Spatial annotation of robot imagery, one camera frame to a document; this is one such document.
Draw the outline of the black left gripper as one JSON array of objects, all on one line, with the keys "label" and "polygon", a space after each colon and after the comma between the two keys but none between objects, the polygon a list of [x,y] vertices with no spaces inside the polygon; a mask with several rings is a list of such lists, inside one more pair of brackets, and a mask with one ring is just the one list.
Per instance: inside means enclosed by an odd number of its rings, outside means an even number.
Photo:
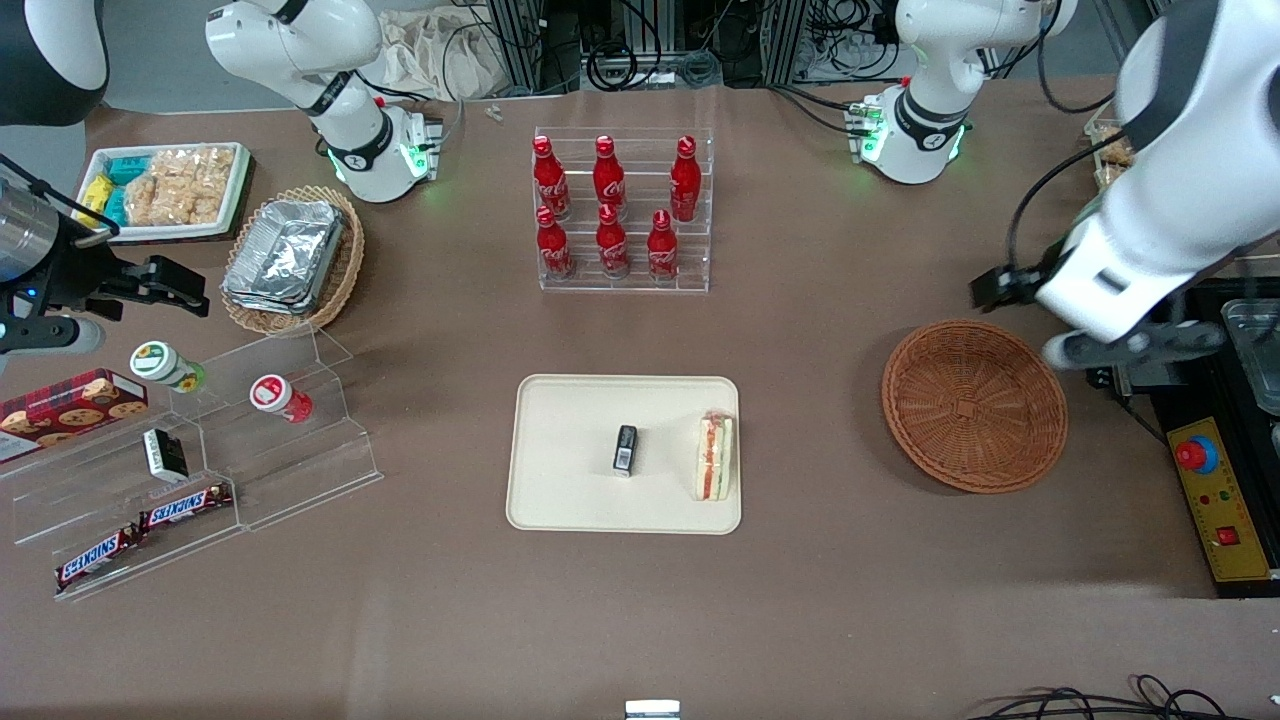
[{"label": "black left gripper", "polygon": [[1069,255],[1066,245],[1066,240],[1050,245],[1033,265],[1002,265],[984,272],[969,287],[972,306],[979,313],[993,313],[1000,307],[1033,304]]}]

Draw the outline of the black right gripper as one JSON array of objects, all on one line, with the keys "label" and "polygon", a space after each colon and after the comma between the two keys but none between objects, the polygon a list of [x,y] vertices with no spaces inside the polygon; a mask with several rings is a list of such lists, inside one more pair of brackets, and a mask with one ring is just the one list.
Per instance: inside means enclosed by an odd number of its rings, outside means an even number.
[{"label": "black right gripper", "polygon": [[58,237],[41,266],[38,311],[70,310],[119,322],[123,302],[178,307],[207,316],[206,279],[169,258],[148,256],[127,269],[138,291],[123,292],[122,301],[102,296],[100,287],[119,277],[124,263],[114,255],[109,228],[91,229],[68,215],[58,217]]}]

